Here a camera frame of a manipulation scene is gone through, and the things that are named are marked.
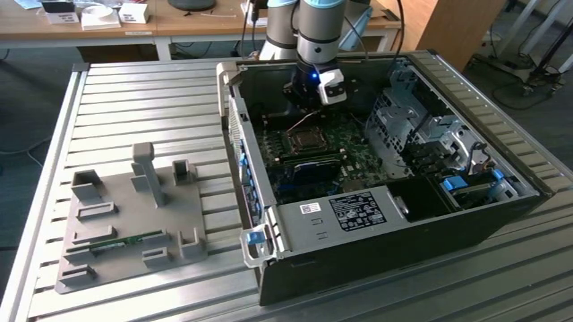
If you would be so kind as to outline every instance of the white box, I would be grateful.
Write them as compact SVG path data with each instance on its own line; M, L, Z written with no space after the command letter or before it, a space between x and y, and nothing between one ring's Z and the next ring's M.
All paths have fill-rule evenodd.
M92 15L81 15L81 29L98 30L109 28L120 28L117 11L112 10L112 13L102 18L93 17Z
M80 22L80 18L77 18L77 14L74 12L60 12L60 13L45 13L45 17L50 24L54 23L77 23Z
M146 23L148 6L144 3L124 3L118 9L118 19L124 23Z

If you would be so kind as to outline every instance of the open computer tower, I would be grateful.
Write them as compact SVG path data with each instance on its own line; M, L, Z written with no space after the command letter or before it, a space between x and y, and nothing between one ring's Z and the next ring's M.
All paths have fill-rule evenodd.
M237 62L223 124L260 305L476 245L550 197L415 57L339 58L348 99L284 92L292 61Z

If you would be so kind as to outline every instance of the label sticker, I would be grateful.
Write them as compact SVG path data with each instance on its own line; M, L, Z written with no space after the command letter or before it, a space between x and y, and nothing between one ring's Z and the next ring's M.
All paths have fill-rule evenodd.
M125 32L125 36L150 35L152 32Z
M308 203L307 205L300 205L300 213L315 213L320 211L319 203Z
M371 193L357 193L329 199L329 206L344 231L356 230L385 222Z

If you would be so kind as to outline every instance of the metal slatted surface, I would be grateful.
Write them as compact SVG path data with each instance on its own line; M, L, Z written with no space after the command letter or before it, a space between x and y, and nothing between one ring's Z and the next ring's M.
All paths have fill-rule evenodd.
M476 247L343 288L256 305L256 281L241 263L240 220L220 126L213 125L213 61L93 65L72 115L33 253L29 302L18 315L40 321L559 321L573 310L571 175L539 144L439 58L418 59L499 140L556 192L528 216ZM172 80L173 72L178 78ZM176 89L176 97L164 90ZM53 291L76 170L130 170L129 145L156 144L156 166L196 163L208 234L205 261L65 295Z

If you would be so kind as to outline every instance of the circuit board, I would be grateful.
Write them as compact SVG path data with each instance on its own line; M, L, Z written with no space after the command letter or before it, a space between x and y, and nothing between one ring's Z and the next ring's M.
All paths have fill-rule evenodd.
M257 131L256 141L277 204L379 186L381 159L363 122L348 113L316 115L291 129Z

